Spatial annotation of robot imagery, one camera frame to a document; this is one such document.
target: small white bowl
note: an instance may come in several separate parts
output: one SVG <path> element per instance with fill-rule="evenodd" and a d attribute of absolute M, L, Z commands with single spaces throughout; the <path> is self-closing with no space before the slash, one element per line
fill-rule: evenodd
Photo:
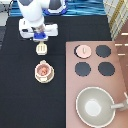
<path fill-rule="evenodd" d="M 80 119 L 94 128 L 109 125 L 115 117 L 115 109 L 111 109 L 114 100 L 108 92 L 99 87 L 83 89 L 76 99 L 76 110 Z"/>

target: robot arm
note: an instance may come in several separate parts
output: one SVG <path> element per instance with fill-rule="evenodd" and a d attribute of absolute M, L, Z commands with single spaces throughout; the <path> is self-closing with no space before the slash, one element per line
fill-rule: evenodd
<path fill-rule="evenodd" d="M 58 11 L 65 5 L 64 0 L 17 0 L 20 11 L 30 27 L 34 27 L 40 32 L 44 30 L 44 16 L 42 9 Z"/>
<path fill-rule="evenodd" d="M 48 36 L 58 35 L 58 26 L 57 24 L 44 24 L 42 9 L 49 9 L 51 13 L 59 13 L 65 9 L 65 0 L 17 0 L 17 2 L 24 17 L 19 21 L 21 36 L 40 42 L 36 48 L 37 54 L 45 55 L 47 45 L 43 42 L 48 40 Z"/>

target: pink tray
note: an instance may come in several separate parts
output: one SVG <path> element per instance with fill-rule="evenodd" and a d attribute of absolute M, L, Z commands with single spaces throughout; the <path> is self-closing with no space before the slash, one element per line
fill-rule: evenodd
<path fill-rule="evenodd" d="M 92 50 L 92 55 L 87 59 L 78 58 L 74 54 L 74 48 L 78 45 L 87 45 Z M 96 54 L 98 45 L 107 45 L 111 48 L 111 55 L 106 58 Z M 115 67 L 112 76 L 103 76 L 98 71 L 101 62 L 108 61 Z M 79 62 L 87 62 L 91 67 L 88 76 L 81 77 L 75 73 L 75 65 Z M 126 87 L 117 55 L 115 42 L 113 41 L 77 41 L 66 43 L 66 128 L 90 128 L 81 121 L 76 112 L 76 98 L 81 90 L 94 86 L 106 90 L 114 99 L 115 103 L 125 100 Z M 113 122 L 106 128 L 128 128 L 128 110 L 116 111 Z"/>

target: black tablecloth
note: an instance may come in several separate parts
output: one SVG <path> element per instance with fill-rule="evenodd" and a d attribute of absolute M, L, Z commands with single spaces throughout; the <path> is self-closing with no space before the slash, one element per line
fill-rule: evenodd
<path fill-rule="evenodd" d="M 8 18 L 0 51 L 0 128 L 66 128 L 65 43 L 110 41 L 107 16 L 45 17 L 45 23 L 57 23 L 59 29 L 46 42 L 46 56 L 36 54 L 37 43 L 18 39 L 20 18 Z M 43 59 L 55 69 L 48 84 L 34 77 Z"/>

